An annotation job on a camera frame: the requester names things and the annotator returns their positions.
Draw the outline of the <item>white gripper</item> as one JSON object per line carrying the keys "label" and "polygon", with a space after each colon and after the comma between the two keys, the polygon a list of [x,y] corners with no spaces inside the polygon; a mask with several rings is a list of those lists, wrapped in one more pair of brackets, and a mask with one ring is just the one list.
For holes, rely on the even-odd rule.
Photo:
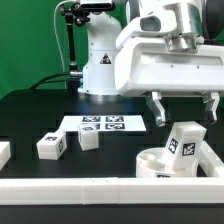
{"label": "white gripper", "polygon": [[201,45],[196,54],[169,52],[163,39],[136,37],[126,42],[114,65],[115,86],[121,95],[134,97],[152,92],[145,100],[158,127],[170,121],[170,113],[160,102],[161,93],[177,96],[206,92],[205,123],[217,121],[219,93],[224,92],[223,46]]}

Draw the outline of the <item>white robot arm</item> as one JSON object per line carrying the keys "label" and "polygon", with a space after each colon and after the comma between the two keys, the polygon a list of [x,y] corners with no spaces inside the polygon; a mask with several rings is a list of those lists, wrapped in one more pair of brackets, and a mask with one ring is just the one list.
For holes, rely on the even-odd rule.
{"label": "white robot arm", "polygon": [[201,97],[217,120],[224,94],[224,0],[81,0],[88,14],[86,93],[144,97],[163,126],[163,97]]}

